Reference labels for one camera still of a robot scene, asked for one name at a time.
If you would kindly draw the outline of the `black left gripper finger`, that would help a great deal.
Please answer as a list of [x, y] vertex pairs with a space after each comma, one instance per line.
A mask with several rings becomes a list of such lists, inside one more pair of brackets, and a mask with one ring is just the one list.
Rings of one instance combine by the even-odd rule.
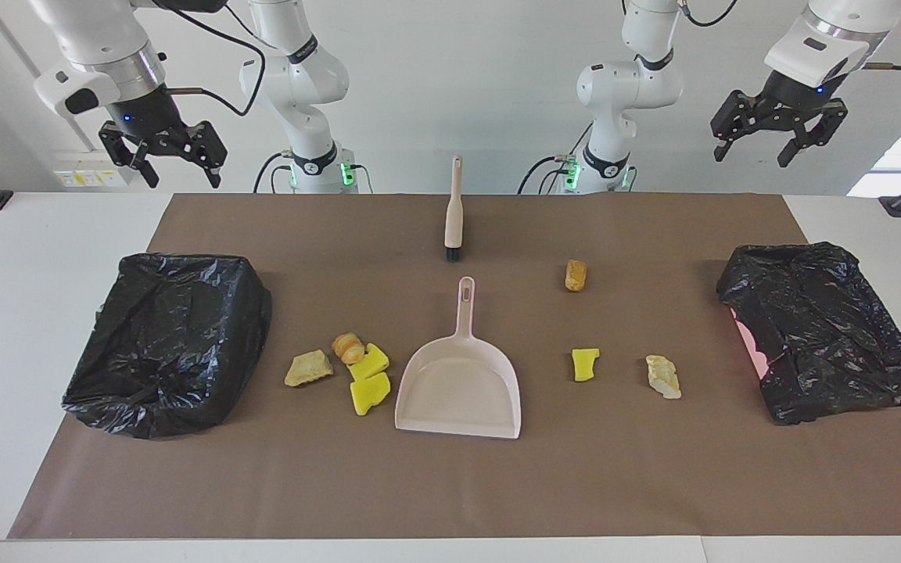
[[843, 100], [829, 100], [820, 108], [811, 109], [781, 106], [778, 110], [778, 121], [788, 126], [793, 132], [793, 138], [778, 154], [779, 167], [787, 167], [804, 149], [826, 145], [840, 128], [847, 114], [848, 110]]
[[763, 101], [762, 94], [750, 96], [741, 90], [728, 94], [711, 119], [711, 131], [716, 139], [713, 156], [717, 163], [725, 160], [736, 140], [760, 131], [757, 109]]

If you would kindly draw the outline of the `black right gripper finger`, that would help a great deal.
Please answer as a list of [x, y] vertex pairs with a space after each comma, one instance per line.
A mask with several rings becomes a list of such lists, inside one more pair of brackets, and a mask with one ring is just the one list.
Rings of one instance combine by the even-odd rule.
[[228, 150], [209, 121], [201, 121], [185, 129], [185, 159], [200, 167], [211, 188], [221, 186], [221, 168], [228, 159]]
[[105, 121], [99, 128], [98, 136], [113, 164], [139, 172], [150, 188], [157, 188], [160, 176], [148, 161], [149, 146], [146, 142], [139, 142], [136, 151], [132, 152], [125, 142], [125, 134], [114, 121]]

